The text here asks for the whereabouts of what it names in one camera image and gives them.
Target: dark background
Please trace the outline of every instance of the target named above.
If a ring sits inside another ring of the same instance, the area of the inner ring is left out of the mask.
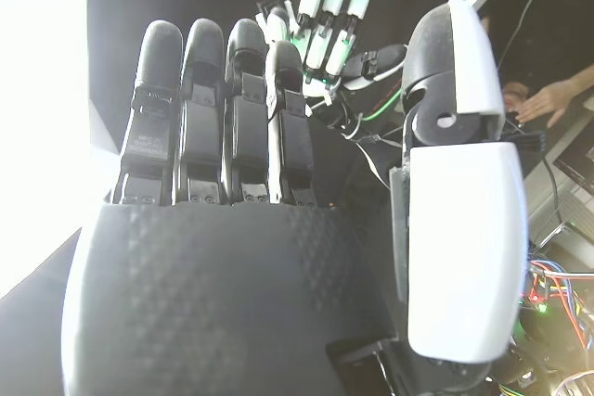
[[[128,120],[136,63],[144,30],[167,19],[187,34],[198,18],[217,21],[227,35],[240,18],[251,18],[258,0],[89,0],[90,95],[116,146]],[[447,0],[371,0],[357,51],[407,42],[429,9]],[[356,101],[373,104],[391,85],[369,89]],[[356,157],[340,137],[315,137],[317,157],[332,154],[332,169]],[[59,330],[62,300],[77,235],[0,300],[0,394],[59,396]]]

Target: round hole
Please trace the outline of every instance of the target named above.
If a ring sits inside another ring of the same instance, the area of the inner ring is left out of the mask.
[[[442,129],[448,129],[456,122],[456,115],[450,113],[442,113],[437,117],[437,126]]]

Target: black cable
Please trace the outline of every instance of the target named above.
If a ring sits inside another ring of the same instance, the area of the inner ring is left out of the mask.
[[[557,181],[555,180],[555,175],[553,174],[553,170],[550,168],[549,162],[546,158],[543,157],[542,163],[545,165],[545,169],[549,173],[550,182],[553,186],[553,203],[555,206],[555,215],[557,215],[557,220],[559,224],[563,224],[563,218],[561,217],[561,211],[559,210],[559,191],[557,190]]]

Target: white robotic hand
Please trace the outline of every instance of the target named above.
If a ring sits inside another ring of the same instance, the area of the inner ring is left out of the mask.
[[[343,2],[301,0],[297,16],[291,0],[270,0],[258,5],[260,13],[256,21],[266,42],[270,45],[286,40],[297,47],[305,74],[304,96],[324,99],[314,107],[331,105],[341,87],[349,91],[365,88],[397,73],[404,64],[405,45],[389,45],[350,57],[369,0],[349,0],[346,18],[339,29]],[[329,51],[333,35],[336,40]]]

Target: person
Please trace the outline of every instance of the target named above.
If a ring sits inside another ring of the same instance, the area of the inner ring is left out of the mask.
[[[490,0],[481,13],[506,111],[551,128],[594,86],[591,0]]]

